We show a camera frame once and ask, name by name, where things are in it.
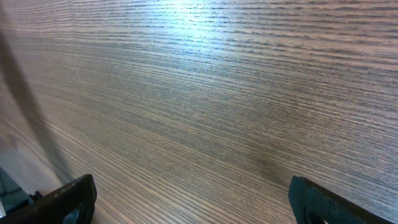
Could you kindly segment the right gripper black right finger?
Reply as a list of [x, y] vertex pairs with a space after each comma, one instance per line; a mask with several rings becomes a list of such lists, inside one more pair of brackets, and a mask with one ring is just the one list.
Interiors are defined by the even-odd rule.
[[288, 198], [298, 224], [392, 224], [304, 177], [292, 177]]

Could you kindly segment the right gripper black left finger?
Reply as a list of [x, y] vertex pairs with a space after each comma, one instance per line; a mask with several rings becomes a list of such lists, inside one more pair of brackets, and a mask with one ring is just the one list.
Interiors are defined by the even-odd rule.
[[9, 210], [1, 224], [90, 224], [95, 211], [97, 191], [91, 174], [42, 195], [36, 191]]

